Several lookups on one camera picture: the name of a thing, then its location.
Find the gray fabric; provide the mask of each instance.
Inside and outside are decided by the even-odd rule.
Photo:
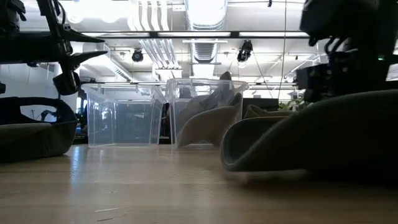
[[[220,76],[220,80],[231,81],[231,79],[230,72],[225,72]],[[192,98],[175,118],[177,126],[182,127],[190,118],[197,114],[217,107],[227,106],[228,102],[234,97],[234,88],[230,89],[231,87],[233,86],[231,86],[230,83],[220,83],[218,88],[211,95],[196,96]]]
[[[398,90],[358,93],[292,116],[244,119],[228,129],[221,160],[229,171],[322,170],[397,157]]]
[[[49,127],[51,127],[50,123],[0,125],[0,144],[12,142],[16,139],[23,139],[25,136],[37,133]]]

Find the black cable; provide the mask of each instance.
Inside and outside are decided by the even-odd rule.
[[[271,90],[268,88],[268,84],[267,84],[267,82],[266,82],[266,79],[264,78],[264,76],[263,76],[263,74],[262,74],[262,71],[261,71],[261,68],[260,68],[259,62],[257,61],[256,53],[254,53],[254,51],[253,51],[253,50],[252,50],[252,52],[253,52],[254,59],[256,60],[257,67],[259,68],[259,71],[260,71],[260,74],[261,74],[262,80],[263,80],[263,81],[264,81],[264,83],[266,84],[266,87],[267,87],[267,89],[268,89],[269,95],[270,95],[270,96],[271,96],[271,98],[273,99],[274,97],[272,96]]]
[[[228,67],[228,69],[227,69],[227,71],[230,71],[233,62],[234,62],[234,61],[232,60],[231,63],[230,63],[230,65],[229,65],[229,67]]]
[[[340,38],[338,42],[333,46],[331,50],[331,54],[335,53],[337,51],[337,48],[340,47],[340,45],[346,40],[346,38]]]
[[[62,11],[62,24],[65,24],[66,21],[67,21],[67,13],[65,12],[65,9],[63,8],[63,6],[60,3],[60,1],[57,1],[57,2],[58,2],[58,5],[60,6],[61,11]]]
[[[39,115],[37,115],[37,117],[36,118],[33,118],[34,120],[36,120],[36,121],[38,121],[38,119],[37,118],[39,118],[39,116],[41,116],[42,114],[39,114]]]
[[[325,53],[326,53],[326,54],[329,54],[329,53],[330,53],[330,51],[329,51],[329,46],[330,46],[335,40],[336,40],[336,37],[331,37],[331,38],[329,39],[329,41],[325,44],[324,50],[325,50]]]
[[[282,81],[284,80],[284,68],[285,68],[285,51],[286,51],[286,28],[287,28],[287,0],[285,0],[285,24],[284,24],[284,30],[285,30],[285,34],[284,34],[284,51],[282,54],[282,74],[280,74],[280,83],[279,83],[279,90],[278,90],[278,100],[279,100],[279,96],[280,96],[280,89],[282,89]]]

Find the ceiling light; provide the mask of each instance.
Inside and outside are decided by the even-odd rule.
[[[80,23],[83,18],[101,18],[106,23],[114,23],[120,18],[119,9],[112,0],[79,0],[62,2],[71,23]]]
[[[182,40],[184,44],[226,44],[227,40]]]
[[[159,37],[229,37],[231,35],[230,32],[159,32]]]
[[[126,37],[135,37],[139,39],[140,37],[149,37],[148,32],[83,32],[82,34],[90,37],[102,37],[104,39],[125,39]]]
[[[207,27],[225,19],[227,4],[226,0],[188,0],[185,7],[192,24]]]
[[[294,10],[303,10],[303,2],[293,2],[294,0],[289,0],[288,3],[285,3],[285,1],[282,2],[273,2],[272,7],[268,7],[268,4],[266,4],[264,1],[248,1],[244,2],[239,0],[238,2],[229,2],[228,7],[250,7],[250,8],[257,8],[257,9],[263,9],[263,10],[273,10],[273,11],[278,11],[278,10],[285,10],[285,7],[287,10],[294,11]]]
[[[308,37],[304,32],[240,32],[240,37]]]
[[[214,65],[192,65],[192,72],[195,74],[195,78],[211,78],[214,67]]]
[[[253,45],[250,40],[245,40],[241,49],[238,53],[238,63],[239,62],[246,62],[249,57],[251,56],[251,52],[253,51]]]

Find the wooden table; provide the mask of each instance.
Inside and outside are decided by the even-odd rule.
[[[225,172],[216,149],[73,146],[0,165],[2,224],[398,223],[398,192]]]

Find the fluorescent light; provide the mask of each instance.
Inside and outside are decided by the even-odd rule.
[[[121,17],[119,9],[123,9],[112,0],[62,1],[61,4],[67,12],[68,20],[74,24],[80,23],[84,18],[101,18],[111,24]]]
[[[148,32],[83,32],[82,34],[90,37],[111,37],[115,39],[122,39],[125,37],[149,37]]]
[[[159,37],[229,37],[230,32],[193,31],[193,32],[159,32]]]
[[[221,65],[221,62],[210,62],[210,63],[202,63],[202,62],[188,62],[189,65]]]
[[[287,56],[307,56],[307,57],[309,57],[309,56],[314,56],[316,54],[317,53],[294,53],[294,52],[289,52],[289,53],[287,53]]]
[[[192,72],[195,78],[211,78],[214,67],[214,65],[192,65]]]
[[[308,37],[304,32],[240,32],[240,37]]]
[[[287,10],[293,11],[293,10],[303,10],[303,3],[302,2],[292,2],[289,0],[289,2],[286,4],[285,1],[282,2],[273,2],[272,7],[269,8],[268,4],[266,4],[264,1],[253,1],[249,0],[248,2],[244,2],[242,0],[239,0],[238,2],[233,2],[233,1],[228,1],[228,7],[251,7],[251,8],[257,8],[257,9],[263,9],[263,10],[269,10],[269,11],[275,11],[275,10],[285,10],[285,7]]]
[[[214,27],[225,19],[226,0],[187,0],[185,2],[188,21],[194,29],[201,27],[205,30],[218,30]]]
[[[227,40],[182,40],[184,44],[226,44]]]

